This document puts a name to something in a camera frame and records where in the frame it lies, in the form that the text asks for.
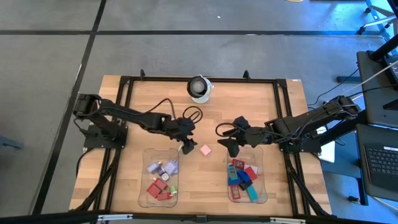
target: clear plastic bin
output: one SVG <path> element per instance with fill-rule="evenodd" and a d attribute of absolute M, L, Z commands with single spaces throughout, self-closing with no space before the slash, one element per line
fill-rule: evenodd
<path fill-rule="evenodd" d="M 268 196 L 266 192 L 266 186 L 264 183 L 264 171 L 262 166 L 262 147 L 257 146 L 255 148 L 252 148 L 250 146 L 247 147 L 244 146 L 244 147 L 239 147 L 239 149 L 240 151 L 238 156 L 236 156 L 236 158 L 231 158 L 227 153 L 227 161 L 228 161 L 226 167 L 227 171 L 228 171 L 228 166 L 232 164 L 233 159 L 239 159 L 240 161 L 243 161 L 245 164 L 245 168 L 247 168 L 248 166 L 257 167 L 257 179 L 253 181 L 253 186 L 259 198 L 252 202 L 250 200 L 248 193 L 239 187 L 239 194 L 241 198 L 233 199 L 231 193 L 231 186 L 228 186 L 228 197 L 232 202 L 236 203 L 242 203 L 242 202 L 265 203 L 268 199 Z"/>
<path fill-rule="evenodd" d="M 171 196 L 168 200 L 157 200 L 151 194 L 147 192 L 147 189 L 151 184 L 154 183 L 154 179 L 160 178 L 158 173 L 151 174 L 148 171 L 148 167 L 154 163 L 161 162 L 162 167 L 166 166 L 167 163 L 171 160 L 175 160 L 179 163 L 178 160 L 178 151 L 176 149 L 168 149 L 168 150 L 156 150 L 156 149 L 146 149 L 142 153 L 142 179 L 141 179 L 141 191 L 138 198 L 138 204 L 141 207 L 149 208 L 149 207 L 173 207 L 178 200 L 178 174 L 170 175 L 168 181 L 164 181 L 168 186 L 174 185 L 177 187 L 177 194 Z M 167 187 L 164 192 L 170 192 L 169 187 Z"/>

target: small toy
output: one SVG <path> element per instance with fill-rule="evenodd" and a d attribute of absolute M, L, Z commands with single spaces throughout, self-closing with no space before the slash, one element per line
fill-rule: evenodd
<path fill-rule="evenodd" d="M 162 190 L 160 190 L 158 187 L 156 187 L 155 184 L 151 184 L 151 185 L 148 187 L 148 189 L 147 189 L 147 192 L 148 192 L 150 195 L 152 195 L 152 197 L 154 197 L 154 198 L 156 198 L 156 196 L 157 196 L 158 194 L 160 194 L 161 191 L 162 191 Z"/>
<path fill-rule="evenodd" d="M 232 165 L 239 169 L 244 169 L 244 162 L 240 161 L 239 159 L 233 159 Z"/>
<path fill-rule="evenodd" d="M 237 185 L 231 186 L 231 195 L 233 200 L 241 198 L 241 195 L 239 194 L 239 187 Z"/>
<path fill-rule="evenodd" d="M 175 170 L 174 170 L 174 172 L 172 173 L 173 175 L 174 174 L 178 174 L 178 162 L 176 161 L 176 160 L 172 160 L 172 162 L 174 163 L 174 165 L 175 165 Z"/>
<path fill-rule="evenodd" d="M 255 174 L 257 174 L 257 167 L 256 166 L 252 166 L 252 165 L 244 165 L 244 169 L 246 170 L 247 168 L 251 167 L 254 171 Z"/>
<path fill-rule="evenodd" d="M 228 178 L 228 186 L 239 185 L 240 183 L 241 183 L 240 179 L 231 180 L 230 178 Z"/>
<path fill-rule="evenodd" d="M 238 185 L 240 183 L 241 180 L 236 174 L 235 166 L 228 166 L 228 186 Z"/>
<path fill-rule="evenodd" d="M 171 198 L 171 195 L 169 192 L 167 192 L 167 193 L 158 194 L 156 198 L 158 200 L 168 200 Z"/>
<path fill-rule="evenodd" d="M 172 195 L 175 195 L 177 193 L 177 187 L 176 186 L 171 185 L 169 188 L 170 188 L 170 193 Z"/>
<path fill-rule="evenodd" d="M 165 182 L 163 182 L 162 180 L 160 180 L 159 178 L 155 179 L 154 184 L 156 185 L 156 187 L 158 187 L 160 190 L 164 190 L 167 187 L 167 184 L 165 184 Z"/>
<path fill-rule="evenodd" d="M 174 173 L 174 170 L 177 168 L 174 162 L 170 161 L 165 167 L 164 170 L 166 173 L 172 175 Z"/>
<path fill-rule="evenodd" d="M 200 148 L 200 152 L 201 152 L 204 156 L 210 156 L 211 149 L 210 149 L 207 145 L 204 145 L 204 146 L 202 146 L 202 147 Z"/>
<path fill-rule="evenodd" d="M 248 167 L 244 171 L 248 174 L 248 176 L 250 177 L 251 181 L 254 181 L 254 180 L 257 179 L 257 175 L 256 175 L 256 173 L 254 173 L 252 167 Z"/>
<path fill-rule="evenodd" d="M 239 184 L 239 186 L 241 187 L 242 190 L 246 190 L 248 187 L 250 187 L 253 184 L 253 182 L 251 182 L 251 180 L 249 180 L 248 182 L 241 182 Z"/>
<path fill-rule="evenodd" d="M 168 181 L 170 179 L 170 176 L 165 172 L 160 176 L 160 178 L 162 178 L 162 180 L 164 181 Z"/>
<path fill-rule="evenodd" d="M 162 176 L 162 174 L 164 174 L 166 171 L 164 171 L 163 167 L 160 167 L 160 168 L 158 168 L 158 169 L 156 170 L 156 172 L 157 172 L 157 174 L 158 174 L 159 176 Z"/>
<path fill-rule="evenodd" d="M 250 185 L 247 189 L 246 192 L 248 193 L 250 200 L 254 201 L 257 200 L 259 198 L 259 196 L 257 195 L 256 190 L 254 189 L 253 185 Z"/>
<path fill-rule="evenodd" d="M 148 172 L 150 174 L 154 174 L 155 171 L 160 167 L 161 164 L 162 164 L 162 162 L 155 162 L 154 164 L 150 165 L 148 167 Z"/>
<path fill-rule="evenodd" d="M 238 177 L 239 177 L 244 183 L 250 181 L 250 177 L 248 176 L 248 174 L 247 174 L 244 170 L 238 170 L 236 173 L 238 174 Z"/>
<path fill-rule="evenodd" d="M 229 166 L 229 167 L 228 167 L 228 177 L 229 177 L 231 180 L 239 179 L 238 175 L 236 174 L 235 166 Z"/>

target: wooden tabletop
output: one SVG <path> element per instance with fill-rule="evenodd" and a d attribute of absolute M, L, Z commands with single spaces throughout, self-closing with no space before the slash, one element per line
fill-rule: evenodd
<path fill-rule="evenodd" d="M 120 76 L 106 75 L 99 90 L 102 98 L 115 101 Z M 300 80 L 287 80 L 293 115 L 307 111 L 303 86 Z M 142 153 L 148 148 L 178 149 L 179 143 L 142 130 L 128 123 L 127 144 L 121 154 L 112 201 L 112 212 L 212 214 L 212 215 L 292 215 L 289 188 L 282 153 L 276 144 L 263 148 L 264 183 L 267 202 L 234 203 L 228 197 L 226 160 L 227 150 L 216 141 L 215 126 L 232 122 L 244 116 L 252 126 L 264 126 L 264 122 L 277 118 L 274 92 L 271 84 L 263 83 L 214 83 L 210 100 L 194 104 L 187 93 L 185 82 L 134 82 L 130 108 L 146 111 L 164 98 L 173 101 L 177 116 L 191 105 L 203 110 L 203 119 L 196 124 L 193 139 L 198 143 L 188 155 L 181 154 L 178 181 L 178 202 L 172 208 L 143 208 L 138 204 L 142 177 Z M 280 89 L 281 105 L 283 93 Z M 171 113 L 170 105 L 159 106 L 156 112 Z M 199 148 L 207 144 L 210 157 L 204 157 Z M 79 174 L 72 195 L 70 208 L 79 206 L 98 181 L 103 160 L 103 149 L 94 149 L 81 161 Z M 327 212 L 331 212 L 322 169 L 318 158 L 301 153 L 305 183 L 315 200 Z M 104 208 L 107 186 L 104 188 L 100 208 Z M 303 213 L 300 191 L 296 186 L 297 202 Z"/>

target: red object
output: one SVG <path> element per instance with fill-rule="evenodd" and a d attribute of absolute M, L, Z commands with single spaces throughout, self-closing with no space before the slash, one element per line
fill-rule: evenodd
<path fill-rule="evenodd" d="M 239 159 L 233 159 L 232 165 L 239 169 L 244 169 L 244 162 L 240 161 Z"/>
<path fill-rule="evenodd" d="M 237 185 L 231 186 L 231 195 L 233 200 L 241 198 L 241 195 L 239 194 L 239 187 Z"/>
<path fill-rule="evenodd" d="M 167 192 L 167 193 L 158 194 L 156 198 L 158 200 L 168 200 L 170 199 L 170 197 L 171 197 L 170 193 Z"/>
<path fill-rule="evenodd" d="M 157 178 L 154 182 L 154 184 L 160 189 L 160 190 L 164 190 L 167 187 L 167 184 L 165 184 L 165 182 L 163 182 L 162 180 L 160 180 L 159 178 Z"/>
<path fill-rule="evenodd" d="M 158 196 L 158 194 L 161 193 L 162 190 L 160 190 L 158 187 L 156 187 L 155 184 L 151 184 L 148 189 L 147 192 L 152 195 L 152 197 L 156 198 L 156 196 Z"/>
<path fill-rule="evenodd" d="M 248 174 L 248 176 L 250 177 L 251 181 L 254 181 L 254 180 L 257 179 L 257 175 L 254 172 L 254 170 L 252 169 L 252 167 L 248 167 L 244 171 Z"/>

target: pink cube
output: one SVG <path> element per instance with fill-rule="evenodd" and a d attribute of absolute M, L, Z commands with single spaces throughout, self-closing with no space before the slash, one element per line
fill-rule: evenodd
<path fill-rule="evenodd" d="M 207 155 L 210 154 L 211 149 L 210 149 L 207 145 L 204 145 L 204 146 L 202 146 L 202 147 L 200 148 L 200 152 L 201 152 L 204 156 L 207 156 Z"/>

